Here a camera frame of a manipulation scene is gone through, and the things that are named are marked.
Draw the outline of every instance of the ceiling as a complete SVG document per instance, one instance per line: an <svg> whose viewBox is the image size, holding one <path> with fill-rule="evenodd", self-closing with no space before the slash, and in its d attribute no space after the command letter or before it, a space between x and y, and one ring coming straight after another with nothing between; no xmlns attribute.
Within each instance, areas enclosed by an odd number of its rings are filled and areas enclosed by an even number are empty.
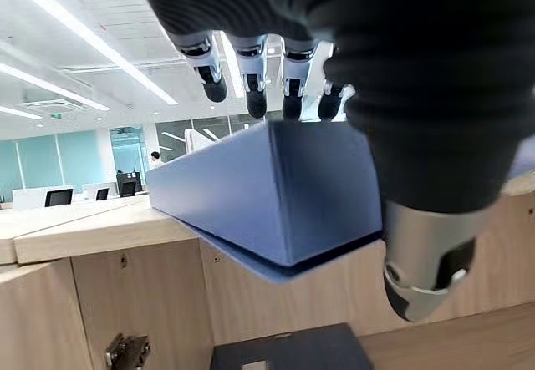
<svg viewBox="0 0 535 370"><path fill-rule="evenodd" d="M204 95L199 78L164 36L146 0L56 1L178 105L166 104L32 0L0 0L0 63L111 108L102 112L86 107L63 114L62 119L46 114L39 114L43 116L39 120L25 119L0 113L0 139L247 112L245 99L235 97L219 35L217 42L228 96L224 102L214 104ZM267 86L268 110L279 110L283 100L279 80L280 37L270 36L267 47L274 49L267 60L267 76L272 81ZM330 45L320 44L308 81L306 93L310 97L306 104L314 104L321 94L322 65L329 52ZM22 109L20 104L26 102L61 98L4 73L0 73L0 89L0 105L15 109Z"/></svg>

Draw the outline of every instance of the robotic hand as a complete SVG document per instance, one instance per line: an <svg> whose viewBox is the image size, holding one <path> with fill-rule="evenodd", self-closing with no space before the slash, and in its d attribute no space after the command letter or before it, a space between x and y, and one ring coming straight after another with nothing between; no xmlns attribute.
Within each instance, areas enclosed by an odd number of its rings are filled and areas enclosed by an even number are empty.
<svg viewBox="0 0 535 370"><path fill-rule="evenodd" d="M325 81L324 93L319 100L318 117L322 121L332 120L342 104L342 99L348 93L349 85L347 84L334 84Z"/></svg>
<svg viewBox="0 0 535 370"><path fill-rule="evenodd" d="M299 120L303 105L303 93L307 84L312 58L318 47L317 40L292 40L283 42L283 117Z"/></svg>
<svg viewBox="0 0 535 370"><path fill-rule="evenodd" d="M247 110L253 118L262 118L268 109L266 100L266 38L267 35L239 38L227 35L242 75Z"/></svg>
<svg viewBox="0 0 535 370"><path fill-rule="evenodd" d="M288 119L300 115L310 40L335 43L324 72L357 91L345 112L367 136L387 200L391 306L418 320L466 277L486 208L520 142L535 132L535 0L149 2L179 35L282 35ZM193 63L210 55L213 43L202 44L210 38L181 39ZM207 84L223 82L213 61L194 66L209 68L199 70Z"/></svg>
<svg viewBox="0 0 535 370"><path fill-rule="evenodd" d="M227 84L219 64L219 51L213 32L179 35L167 32L178 51L201 77L206 96L214 103L227 97Z"/></svg>

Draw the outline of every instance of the metal hinge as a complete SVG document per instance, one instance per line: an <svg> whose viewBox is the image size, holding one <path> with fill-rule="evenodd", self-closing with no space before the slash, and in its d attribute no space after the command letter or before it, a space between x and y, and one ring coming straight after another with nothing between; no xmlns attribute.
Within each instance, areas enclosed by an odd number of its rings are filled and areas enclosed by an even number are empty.
<svg viewBox="0 0 535 370"><path fill-rule="evenodd" d="M106 349L108 370L141 370L150 353L149 337L117 337Z"/></svg>

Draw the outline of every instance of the silver metal joint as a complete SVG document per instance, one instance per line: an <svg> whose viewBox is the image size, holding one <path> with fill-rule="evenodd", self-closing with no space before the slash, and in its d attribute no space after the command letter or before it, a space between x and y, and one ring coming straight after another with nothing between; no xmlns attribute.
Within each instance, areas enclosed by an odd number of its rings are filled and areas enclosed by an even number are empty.
<svg viewBox="0 0 535 370"><path fill-rule="evenodd" d="M486 213L442 214L388 203L383 276L400 317L414 322L429 316L466 278Z"/></svg>

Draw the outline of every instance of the glass wall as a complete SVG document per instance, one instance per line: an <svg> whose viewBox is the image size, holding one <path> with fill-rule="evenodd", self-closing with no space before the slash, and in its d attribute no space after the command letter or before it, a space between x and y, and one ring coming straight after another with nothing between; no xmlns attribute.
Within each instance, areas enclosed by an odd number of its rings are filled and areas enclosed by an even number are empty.
<svg viewBox="0 0 535 370"><path fill-rule="evenodd" d="M53 135L21 139L17 144L27 188L64 184L59 167L56 140Z"/></svg>
<svg viewBox="0 0 535 370"><path fill-rule="evenodd" d="M84 184L104 182L104 166L94 131L57 137L66 185L74 185L74 192L81 193Z"/></svg>
<svg viewBox="0 0 535 370"><path fill-rule="evenodd" d="M281 111L267 113L269 118L282 118ZM229 117L211 117L185 121L160 122L156 124L158 132L158 144L163 161L173 160L186 154L186 143L184 141L184 131L194 129L207 138L224 138L229 134L234 134L240 130L262 122L262 119L254 119L249 114L231 115Z"/></svg>
<svg viewBox="0 0 535 370"><path fill-rule="evenodd" d="M117 171L140 172L141 183L145 184L149 161L143 129L140 126L110 129L110 138Z"/></svg>
<svg viewBox="0 0 535 370"><path fill-rule="evenodd" d="M0 202L23 188L105 182L94 131L0 142Z"/></svg>
<svg viewBox="0 0 535 370"><path fill-rule="evenodd" d="M13 201L14 189L22 189L17 149L11 140L0 141L0 203Z"/></svg>

